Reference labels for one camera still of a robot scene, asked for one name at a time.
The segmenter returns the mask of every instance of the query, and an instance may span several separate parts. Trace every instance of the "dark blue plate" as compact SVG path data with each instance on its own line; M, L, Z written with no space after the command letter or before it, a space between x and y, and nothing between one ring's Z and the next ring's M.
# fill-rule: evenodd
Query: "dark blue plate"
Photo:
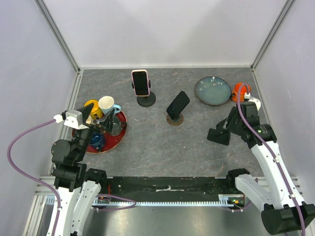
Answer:
M231 96L231 87L219 77L211 76L199 80L195 86L197 97L209 105L221 105Z

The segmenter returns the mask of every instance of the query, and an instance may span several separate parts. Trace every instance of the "round tray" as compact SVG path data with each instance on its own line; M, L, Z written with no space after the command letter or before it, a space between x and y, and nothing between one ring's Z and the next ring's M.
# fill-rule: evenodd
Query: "round tray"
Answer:
M219 77L205 77L197 82L195 94L206 104L221 105L230 99L231 87Z
M121 122L127 122L127 118L123 112L117 113L116 116L119 118L119 120ZM116 147L120 143L120 141L123 139L123 136L125 135L125 133L126 133L126 129L123 129L122 132L120 133L120 135L113 137L113 136L110 136L109 134L107 134L105 132L104 137L106 140L106 144L102 148L102 150L100 152L98 152L96 149L94 149L92 146L89 145L87 148L87 153L99 154L99 153L104 153L104 152L107 152L107 151L113 149L114 147Z

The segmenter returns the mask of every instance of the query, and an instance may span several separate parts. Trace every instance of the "cable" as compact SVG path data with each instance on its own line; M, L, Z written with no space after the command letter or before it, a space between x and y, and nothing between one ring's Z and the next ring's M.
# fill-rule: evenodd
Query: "cable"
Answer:
M123 201L127 201L127 202L133 202L134 204L132 204L131 206L125 206L125 207L121 207L121 208L114 208L114 209L99 209L97 207L93 207L93 210L97 210L97 211L115 211L115 210L124 210L124 209L129 209L129 208L133 208L136 206L137 202L131 199L127 199L127 198L122 198L122 197L118 197L118 196L114 196L111 194L98 194L98 197L110 197L110 198L116 198L119 200L123 200Z
M236 203L233 203L234 204L234 206L236 206L237 208L239 208L239 209L243 209L245 206L246 206L246 198L244 198L244 206L239 206L239 205L237 205Z
M231 211L231 212L243 212L244 210L246 210L251 204L252 204L252 202L251 202L251 200L249 199L249 203L246 205L246 206L244 206L242 209L236 209L236 210L233 210L233 209L230 209L230 208L228 208L228 207L221 207L221 209L223 209L223 210L228 210L228 211Z
M247 93L249 93L249 91L250 91L247 84L242 83L241 86L239 87L238 93L237 93L237 108L238 108L238 112L240 113L240 116L241 116L244 124L247 126L247 128L266 146L266 148L269 150L269 152L272 155L272 157L274 159L276 159L277 158L276 154L272 151L272 149L269 147L269 145L260 137L260 135L251 127L251 125L247 122L247 120L245 119L245 117L243 115L243 112L241 110L241 102L240 102L240 100L241 100L241 89L242 89L243 86L246 86ZM286 187L288 189L288 192L292 196L292 200L293 200L293 202L294 202L294 204L296 206L297 212L299 214L299 218L300 218L300 222L301 222L301 229L302 229L302 236L305 236L305 223L304 223L303 214L302 214L302 211L300 209L300 206L299 206L296 198L293 195L293 191L292 191L292 189L290 187L290 184L289 184L289 182L288 182L288 180L287 180L287 178L286 178L286 176L284 174L284 171L282 169L281 164L279 162L276 162L276 164L277 164L277 166L279 168L279 171L280 171L281 176L282 176L282 178L284 180L284 183L285 183L285 185L286 185Z
M12 166L17 172L19 172L20 174L24 175L24 176L27 177L27 178L30 178L31 180L36 181L37 183L40 183L40 184L42 184L42 185L45 185L47 188L49 188L51 191L53 191L53 193L56 195L56 198L57 198L57 207L58 207L58 209L60 209L60 207L61 207L61 200L60 200L60 196L59 196L58 192L57 192L52 186L48 185L47 183L45 183L45 182L43 182L43 181L41 181L41 180L39 180L39 179L37 179L37 178L35 178L35 177L33 177L33 176L30 176L29 174L27 174L27 173L25 173L24 171L22 171L20 168L18 168L18 167L14 164L14 162L13 162L13 160L12 160L12 157L11 157L11 149L12 149L12 146L14 145L14 143L15 143L19 138L21 138L22 136L26 135L27 133L30 133L30 132L33 131L33 130L36 130L36 129L39 129L39 128L44 127L44 126L46 126L46 125L49 125L49 124L51 124L51 123L54 123L55 121L56 121L56 120L53 119L53 120L48 121L48 122L46 122L46 123L40 124L40 125L38 125L38 126L35 126L34 128L28 129L28 130L24 131L23 133L19 134L18 136L16 136L16 137L12 140L12 142L9 144L9 147L8 147L8 150L7 150L6 155L7 155L7 158L8 158L9 163L11 164L11 166ZM58 223L58 218L59 218L59 213L60 213L60 211L57 210L56 219L55 219L55 223L54 223L54 227L53 227L53 231L52 231L52 236L55 235L55 231L56 231L56 227L57 227L57 223Z

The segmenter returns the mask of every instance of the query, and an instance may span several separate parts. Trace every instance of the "round stand base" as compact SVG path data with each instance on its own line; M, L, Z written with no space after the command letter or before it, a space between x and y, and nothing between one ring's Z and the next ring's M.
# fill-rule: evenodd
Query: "round stand base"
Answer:
M184 116L182 113L180 113L177 119L171 119L171 117L169 117L169 115L167 115L166 120L170 125L177 126L177 125L180 125L181 123L183 123Z
M150 107L153 104L155 104L156 99L157 99L156 95L154 93L150 92L149 96L146 96L146 97L138 96L137 97L137 102L142 107Z

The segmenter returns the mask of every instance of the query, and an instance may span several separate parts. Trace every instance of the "cup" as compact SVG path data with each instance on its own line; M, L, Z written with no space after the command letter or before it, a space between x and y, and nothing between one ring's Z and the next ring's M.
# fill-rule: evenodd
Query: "cup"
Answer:
M103 112L102 112L101 108L99 107L97 100L89 100L84 104L84 106L86 107L86 106L90 105L91 103L93 103L94 106L91 110L90 115L92 116L93 119L101 118L103 116Z
M86 124L91 124L92 123L92 116L89 115L89 117L87 118L87 120L85 121Z
M90 146L95 148L98 152L101 152L102 148L105 146L105 138L103 134L93 133Z
M233 92L232 92L232 100L234 102L237 102L237 93L238 93L238 90L240 89L240 86L243 84L243 82L240 82L240 83L237 83L235 86L234 86L234 89L233 89ZM246 89L246 86L244 85L242 87L242 90L241 90L241 102L244 102L244 94L247 92L247 89Z
M112 132L109 133L110 136L118 136L122 132L123 129L127 128L127 122L120 122L117 116L113 116L113 129Z
M115 108L115 113L117 114L122 111L122 107L119 105L116 105L114 103L114 99L111 96L104 96L98 101L98 106L101 108L104 114L109 112L112 108Z

